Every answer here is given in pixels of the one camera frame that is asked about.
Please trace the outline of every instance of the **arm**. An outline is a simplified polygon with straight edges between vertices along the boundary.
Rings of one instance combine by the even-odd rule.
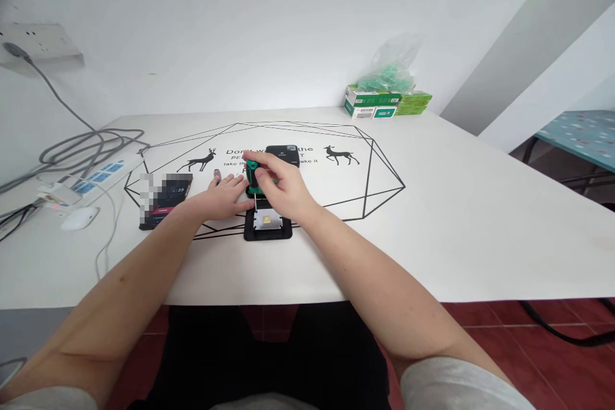
[[[275,210],[311,237],[335,280],[386,349],[397,376],[427,357],[448,356],[478,365],[510,383],[486,352],[408,272],[355,230],[319,206],[297,167],[272,154],[246,152],[263,168],[259,185]]]
[[[218,179],[178,205],[90,290],[0,392],[0,404],[50,386],[74,386],[104,409],[128,354],[173,285],[201,224],[254,206],[254,201],[235,203],[247,186],[242,176],[230,175],[216,185]]]

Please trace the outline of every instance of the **phone screen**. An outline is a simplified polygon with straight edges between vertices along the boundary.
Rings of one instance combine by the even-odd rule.
[[[154,229],[173,209],[186,200],[192,179],[167,179],[161,190],[154,194],[154,203],[145,216],[141,217],[139,229]]]

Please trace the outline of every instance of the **forearm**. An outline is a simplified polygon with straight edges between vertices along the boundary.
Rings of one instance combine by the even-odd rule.
[[[165,218],[92,288],[3,390],[0,402],[62,385],[85,389],[99,406],[104,403],[128,354],[172,286],[199,228],[189,213],[181,211]]]
[[[507,380],[491,358],[407,271],[346,223],[320,209],[302,227],[340,288],[396,364],[452,356]]]

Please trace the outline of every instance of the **red tile floor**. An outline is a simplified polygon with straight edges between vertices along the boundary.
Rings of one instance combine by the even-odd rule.
[[[598,301],[535,301],[534,309],[568,336],[615,330]],[[508,375],[537,410],[615,409],[615,344],[596,348],[570,345],[536,326],[515,301],[445,303],[461,324]],[[252,333],[261,341],[286,341],[297,306],[242,306]],[[137,343],[107,406],[124,410],[151,389],[167,331],[163,306]],[[389,362],[393,410],[403,409]]]

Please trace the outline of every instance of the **plastic bag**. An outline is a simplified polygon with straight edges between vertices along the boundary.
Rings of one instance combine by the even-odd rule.
[[[409,68],[424,42],[424,35],[410,32],[389,39],[373,56],[370,72],[359,79],[358,89],[411,94],[414,77]]]

